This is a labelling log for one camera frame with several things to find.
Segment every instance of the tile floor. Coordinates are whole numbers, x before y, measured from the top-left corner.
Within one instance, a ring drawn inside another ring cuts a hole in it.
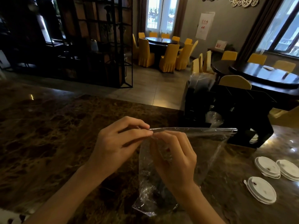
[[[60,79],[22,75],[7,71],[3,71],[3,73],[7,79],[25,84],[173,109],[181,109],[186,81],[191,75],[189,68],[175,71],[172,74],[162,73],[154,68],[133,65],[133,88],[115,89]]]

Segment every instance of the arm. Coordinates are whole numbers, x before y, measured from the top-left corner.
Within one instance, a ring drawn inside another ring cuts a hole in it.
[[[145,129],[131,129],[118,133],[128,126],[140,126]],[[143,138],[153,134],[147,130],[149,128],[150,126],[140,119],[124,117],[102,129],[86,164],[24,223],[67,223],[85,197],[133,154]]]
[[[156,170],[192,221],[205,224],[224,223],[193,181],[196,154],[186,134],[164,131],[155,133],[154,136],[164,140],[169,145],[173,157],[171,163],[165,161],[157,144],[152,140],[150,149]]]

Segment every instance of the person's left hand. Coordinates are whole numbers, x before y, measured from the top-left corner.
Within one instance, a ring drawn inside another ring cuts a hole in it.
[[[129,126],[138,129],[119,133]],[[144,138],[152,136],[149,128],[142,120],[126,116],[102,129],[92,155],[84,165],[85,173],[100,184],[133,154]]]

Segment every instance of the white plastic lid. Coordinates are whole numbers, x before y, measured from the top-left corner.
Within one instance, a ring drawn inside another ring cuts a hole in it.
[[[280,178],[280,168],[272,159],[259,156],[255,158],[254,164],[264,176],[270,178]]]
[[[292,181],[299,181],[299,168],[295,164],[285,159],[279,159],[276,163],[284,177]]]
[[[250,177],[248,181],[243,182],[258,201],[264,204],[273,204],[276,201],[276,192],[266,180],[260,177]]]

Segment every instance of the white gear decoration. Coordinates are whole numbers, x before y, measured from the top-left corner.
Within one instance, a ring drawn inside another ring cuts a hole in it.
[[[238,1],[237,1],[237,0],[234,0],[233,3],[231,3],[231,5],[232,5],[233,7],[236,7],[236,6],[238,5]]]
[[[238,6],[242,6],[243,0],[238,0]]]
[[[242,6],[244,8],[248,7],[251,4],[252,0],[243,0]]]
[[[259,0],[252,0],[251,6],[254,7],[257,5],[257,3],[259,3]]]

